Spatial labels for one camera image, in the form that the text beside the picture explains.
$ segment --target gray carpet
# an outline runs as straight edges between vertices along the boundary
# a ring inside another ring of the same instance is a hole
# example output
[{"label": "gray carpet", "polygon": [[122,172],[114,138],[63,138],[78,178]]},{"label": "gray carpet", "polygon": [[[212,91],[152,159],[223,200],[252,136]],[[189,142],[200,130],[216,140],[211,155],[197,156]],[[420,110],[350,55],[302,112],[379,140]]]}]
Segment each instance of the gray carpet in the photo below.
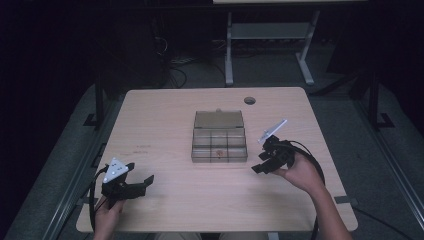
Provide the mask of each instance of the gray carpet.
[{"label": "gray carpet", "polygon": [[[331,46],[317,45],[311,49],[308,63],[316,84],[307,86],[295,62],[296,48],[270,51],[250,58],[235,58],[234,87],[300,86],[313,92],[334,82],[339,75],[325,73],[331,56]],[[184,88],[224,87],[223,58],[213,58],[207,63],[197,61],[179,67],[188,77]],[[182,82],[183,76],[173,72]],[[375,141],[376,134],[364,120],[358,104],[347,97],[351,84],[346,84],[325,97],[311,97],[310,102],[332,154],[346,192],[357,200],[357,208],[384,220],[412,239],[424,239],[424,232],[414,218],[409,206],[394,180],[384,154]],[[53,149],[46,166],[37,179],[31,193],[10,228],[6,239],[42,239],[57,209],[63,208],[64,193],[75,187],[79,195],[94,176],[96,169],[91,161],[98,160],[97,151],[106,143],[123,99],[106,100],[106,121],[98,131],[83,126],[88,114],[95,112],[94,88],[87,90],[75,108],[74,114]],[[396,98],[384,87],[380,94],[380,112],[389,115],[395,128],[377,133],[384,137],[400,161],[417,194],[424,197],[424,140],[401,111]],[[88,159],[81,179],[70,186],[81,159]],[[92,234],[79,233],[75,229],[80,206],[68,209],[69,219],[64,222],[59,239],[91,239]],[[355,212],[359,227],[352,234],[355,239],[405,239],[381,223]],[[281,239],[309,239],[310,233],[280,233]],[[117,233],[116,239],[146,239],[148,234]]]}]

